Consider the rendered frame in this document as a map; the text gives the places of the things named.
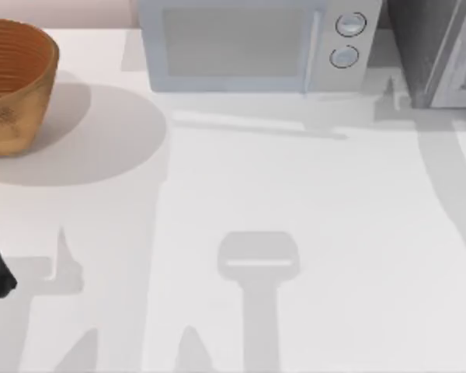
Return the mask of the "pale microwave oven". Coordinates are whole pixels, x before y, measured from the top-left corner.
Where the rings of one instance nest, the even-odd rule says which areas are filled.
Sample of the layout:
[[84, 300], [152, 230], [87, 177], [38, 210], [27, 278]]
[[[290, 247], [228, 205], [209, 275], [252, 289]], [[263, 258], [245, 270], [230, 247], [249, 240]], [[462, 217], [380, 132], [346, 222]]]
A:
[[[355, 92], [362, 85], [381, 13], [382, 0], [323, 0], [327, 6], [319, 26], [317, 50], [313, 64], [312, 92]], [[367, 18], [366, 29], [357, 37], [342, 37], [336, 32], [336, 20], [343, 14], [360, 12]], [[338, 69], [331, 65], [330, 54], [351, 45], [360, 52], [352, 67]]]

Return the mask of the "round microwave knob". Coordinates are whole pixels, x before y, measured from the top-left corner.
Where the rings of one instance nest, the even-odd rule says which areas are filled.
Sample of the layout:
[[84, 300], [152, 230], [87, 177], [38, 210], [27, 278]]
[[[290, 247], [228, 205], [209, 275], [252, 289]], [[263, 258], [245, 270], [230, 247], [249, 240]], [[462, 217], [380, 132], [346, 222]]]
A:
[[354, 66], [360, 59], [360, 52], [351, 45], [335, 49], [329, 57], [331, 65], [338, 69]]
[[367, 18], [360, 12], [341, 15], [336, 20], [336, 32], [342, 37], [357, 37], [367, 27]]

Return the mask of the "brown woven basket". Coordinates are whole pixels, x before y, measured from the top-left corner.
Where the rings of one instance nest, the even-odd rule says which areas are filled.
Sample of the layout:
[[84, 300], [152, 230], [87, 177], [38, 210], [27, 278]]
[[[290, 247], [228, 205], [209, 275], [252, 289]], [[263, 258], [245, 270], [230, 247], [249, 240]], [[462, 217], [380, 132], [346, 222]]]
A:
[[50, 102], [60, 51], [42, 29], [0, 19], [0, 156], [35, 139]]

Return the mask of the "microwave oven door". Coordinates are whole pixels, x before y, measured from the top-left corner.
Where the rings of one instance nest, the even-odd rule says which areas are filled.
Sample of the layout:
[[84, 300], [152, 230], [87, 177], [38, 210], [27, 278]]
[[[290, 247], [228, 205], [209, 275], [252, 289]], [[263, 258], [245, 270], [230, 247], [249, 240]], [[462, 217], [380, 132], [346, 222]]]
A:
[[303, 92], [323, 0], [137, 0], [155, 92]]

